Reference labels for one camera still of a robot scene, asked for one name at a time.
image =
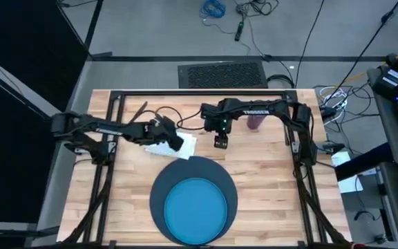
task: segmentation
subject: purple cup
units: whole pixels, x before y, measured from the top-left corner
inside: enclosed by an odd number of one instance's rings
[[[266,118],[266,115],[250,115],[248,116],[247,126],[250,129],[257,129],[259,128],[262,121]]]

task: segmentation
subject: wooden tabletop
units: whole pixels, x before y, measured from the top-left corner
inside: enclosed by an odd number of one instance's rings
[[[314,140],[325,141],[325,130],[314,90],[296,91],[298,101],[312,108],[315,123]],[[110,92],[94,90],[88,113],[105,118]],[[198,112],[201,103],[217,104],[223,98],[230,97],[128,95],[125,99],[122,122],[128,122],[144,101],[149,103],[147,109],[156,110],[161,106],[170,106],[179,110],[183,117],[187,117]],[[231,98],[247,101],[273,100],[278,97],[234,95]],[[179,119],[172,110],[164,109],[160,114],[175,121]],[[138,121],[150,120],[152,117],[152,113],[145,113]],[[203,122],[197,116],[184,122],[183,126],[203,127]],[[254,131],[248,129],[246,123],[247,116],[233,122],[227,149],[213,147],[214,133],[203,130],[182,131],[192,133],[198,139],[195,155],[210,158],[221,164],[230,173],[238,190],[236,218],[228,232],[212,245],[295,246],[298,240],[306,239],[296,179],[292,175],[291,151],[285,145],[283,123],[274,116],[268,116]],[[97,140],[101,138],[99,134],[91,136]],[[84,158],[88,157],[79,156],[77,160]],[[151,186],[159,172],[173,160],[175,159],[171,157],[152,155],[143,147],[124,139],[119,140],[104,243],[116,240],[118,245],[173,245],[156,228],[149,210]],[[328,156],[321,154],[318,160],[331,163]],[[346,239],[351,240],[334,170],[323,165],[315,165],[313,168],[321,209],[332,225]],[[90,162],[81,162],[75,166],[58,241],[65,239],[86,213],[94,175],[95,166]],[[318,241],[314,214],[310,214],[314,238]],[[93,231],[97,227],[96,217],[94,224]],[[96,232],[91,234],[94,240]]]

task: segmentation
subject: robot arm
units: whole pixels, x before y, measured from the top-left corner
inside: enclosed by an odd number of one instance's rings
[[[292,117],[288,115],[290,107],[293,108]],[[236,98],[225,98],[217,106],[202,104],[200,110],[200,117],[205,120],[205,131],[218,133],[214,138],[214,147],[227,148],[227,134],[231,132],[232,120],[237,120],[242,115],[273,115],[298,133],[299,145],[295,149],[298,150],[302,162],[309,165],[316,163],[317,147],[312,140],[312,127],[310,129],[313,117],[311,109],[305,104],[287,100],[243,102]]]
[[[128,124],[120,124],[86,114],[58,113],[52,117],[52,133],[57,141],[68,142],[65,146],[69,150],[75,153],[80,149],[86,150],[92,157],[92,163],[101,165],[110,163],[109,155],[113,147],[107,142],[93,140],[85,132],[121,136],[138,145],[168,142],[170,148],[176,151],[181,148],[183,139],[177,136],[176,126],[169,118],[156,115],[148,122],[134,122],[134,119]]]

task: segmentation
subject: blue bowl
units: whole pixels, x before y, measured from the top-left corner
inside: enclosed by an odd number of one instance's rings
[[[170,233],[190,245],[213,241],[227,220],[227,201],[211,181],[188,178],[176,184],[164,204]]]

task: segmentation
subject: white label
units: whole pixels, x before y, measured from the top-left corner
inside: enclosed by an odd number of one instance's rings
[[[386,81],[387,83],[393,85],[393,86],[397,86],[396,82],[393,82],[392,80],[388,79],[387,77],[383,77],[383,80]]]
[[[394,71],[394,70],[389,70],[388,71],[389,74],[391,74],[392,76],[396,77],[398,79],[398,72]]]
[[[243,111],[245,114],[254,114],[254,115],[267,115],[269,111]]]
[[[109,130],[100,129],[100,128],[97,128],[96,131],[97,131],[97,132],[100,132],[100,133],[107,133],[107,134],[118,135],[118,136],[121,136],[121,135],[122,135],[122,133],[117,132],[117,131],[109,131]]]

